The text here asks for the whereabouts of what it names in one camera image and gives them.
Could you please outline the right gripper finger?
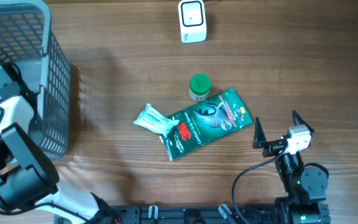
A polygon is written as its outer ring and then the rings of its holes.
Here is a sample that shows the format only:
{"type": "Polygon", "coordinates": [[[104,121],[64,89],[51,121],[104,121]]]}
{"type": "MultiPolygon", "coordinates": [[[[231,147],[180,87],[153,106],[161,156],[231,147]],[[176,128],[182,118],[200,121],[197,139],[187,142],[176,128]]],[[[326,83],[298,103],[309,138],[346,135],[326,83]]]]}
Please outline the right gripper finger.
{"type": "Polygon", "coordinates": [[[267,145],[267,140],[258,117],[255,118],[254,123],[255,123],[255,131],[254,131],[254,140],[252,143],[252,147],[254,149],[265,148],[267,145]]]}
{"type": "Polygon", "coordinates": [[[315,133],[315,130],[306,121],[304,121],[295,110],[292,111],[292,117],[295,126],[305,125],[311,134],[315,133]]]}

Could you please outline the green 3M gloves packet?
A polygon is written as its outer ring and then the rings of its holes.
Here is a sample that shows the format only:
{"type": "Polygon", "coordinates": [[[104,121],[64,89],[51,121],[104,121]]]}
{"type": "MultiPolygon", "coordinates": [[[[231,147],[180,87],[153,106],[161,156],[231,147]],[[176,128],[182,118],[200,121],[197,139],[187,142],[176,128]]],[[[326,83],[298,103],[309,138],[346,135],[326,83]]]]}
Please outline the green 3M gloves packet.
{"type": "Polygon", "coordinates": [[[161,141],[170,161],[253,123],[234,87],[173,113],[178,124],[161,141]]]}

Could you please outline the green lid small jar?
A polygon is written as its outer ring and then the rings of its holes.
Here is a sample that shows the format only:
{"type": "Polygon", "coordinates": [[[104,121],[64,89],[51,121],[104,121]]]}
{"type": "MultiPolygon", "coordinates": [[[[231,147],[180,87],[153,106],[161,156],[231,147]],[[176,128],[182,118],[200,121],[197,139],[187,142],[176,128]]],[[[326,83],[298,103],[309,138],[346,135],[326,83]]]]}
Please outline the green lid small jar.
{"type": "Polygon", "coordinates": [[[192,76],[189,83],[189,96],[194,101],[207,99],[211,90],[211,79],[205,73],[197,73],[192,76]]]}

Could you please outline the teal white wipes packet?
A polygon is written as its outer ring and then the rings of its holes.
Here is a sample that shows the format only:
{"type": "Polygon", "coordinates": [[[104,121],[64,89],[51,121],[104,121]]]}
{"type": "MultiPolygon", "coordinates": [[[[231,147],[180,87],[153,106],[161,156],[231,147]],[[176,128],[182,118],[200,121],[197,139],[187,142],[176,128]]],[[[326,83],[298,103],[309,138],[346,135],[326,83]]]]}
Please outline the teal white wipes packet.
{"type": "Polygon", "coordinates": [[[146,104],[145,110],[140,113],[133,122],[149,131],[167,137],[170,131],[179,124],[179,120],[165,117],[157,111],[150,103],[146,104]]]}

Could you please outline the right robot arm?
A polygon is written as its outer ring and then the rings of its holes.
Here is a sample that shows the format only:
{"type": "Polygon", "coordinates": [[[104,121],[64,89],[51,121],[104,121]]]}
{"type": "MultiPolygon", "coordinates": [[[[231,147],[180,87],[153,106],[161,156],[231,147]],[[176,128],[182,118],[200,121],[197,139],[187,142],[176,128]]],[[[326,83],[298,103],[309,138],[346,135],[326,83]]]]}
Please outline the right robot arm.
{"type": "Polygon", "coordinates": [[[255,119],[252,147],[262,149],[264,157],[273,157],[275,167],[286,191],[285,197],[275,199],[274,223],[331,223],[326,200],[329,171],[324,166],[305,164],[301,151],[311,146],[314,129],[292,111],[294,125],[279,140],[268,141],[259,118],[255,119]]]}

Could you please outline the white barcode scanner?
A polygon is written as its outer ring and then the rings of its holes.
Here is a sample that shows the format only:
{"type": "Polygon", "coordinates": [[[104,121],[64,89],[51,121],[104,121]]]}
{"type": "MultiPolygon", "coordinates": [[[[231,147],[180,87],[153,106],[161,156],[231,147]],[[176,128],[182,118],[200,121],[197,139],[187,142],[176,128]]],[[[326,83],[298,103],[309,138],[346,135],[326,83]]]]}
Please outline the white barcode scanner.
{"type": "Polygon", "coordinates": [[[181,0],[178,3],[181,41],[184,44],[206,40],[207,24],[204,1],[181,0]]]}

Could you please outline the grey plastic mesh basket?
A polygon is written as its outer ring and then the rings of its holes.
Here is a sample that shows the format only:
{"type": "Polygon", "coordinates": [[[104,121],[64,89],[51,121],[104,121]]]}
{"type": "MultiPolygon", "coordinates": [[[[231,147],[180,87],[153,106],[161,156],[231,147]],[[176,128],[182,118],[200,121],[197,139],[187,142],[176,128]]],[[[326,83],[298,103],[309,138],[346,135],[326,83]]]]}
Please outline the grey plastic mesh basket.
{"type": "MultiPolygon", "coordinates": [[[[0,1],[0,66],[16,64],[37,97],[29,135],[51,160],[68,151],[71,70],[43,1],[0,1]]],[[[9,76],[0,71],[2,80],[9,76]]]]}

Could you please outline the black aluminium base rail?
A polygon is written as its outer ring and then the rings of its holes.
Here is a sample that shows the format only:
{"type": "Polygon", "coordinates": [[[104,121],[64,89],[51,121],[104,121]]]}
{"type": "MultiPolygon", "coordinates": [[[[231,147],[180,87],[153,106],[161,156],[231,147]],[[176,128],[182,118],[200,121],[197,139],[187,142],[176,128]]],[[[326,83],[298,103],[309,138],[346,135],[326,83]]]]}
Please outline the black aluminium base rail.
{"type": "Polygon", "coordinates": [[[272,204],[246,205],[240,210],[233,207],[138,207],[115,206],[119,222],[136,224],[185,223],[331,223],[327,205],[294,205],[285,207],[272,204]]]}

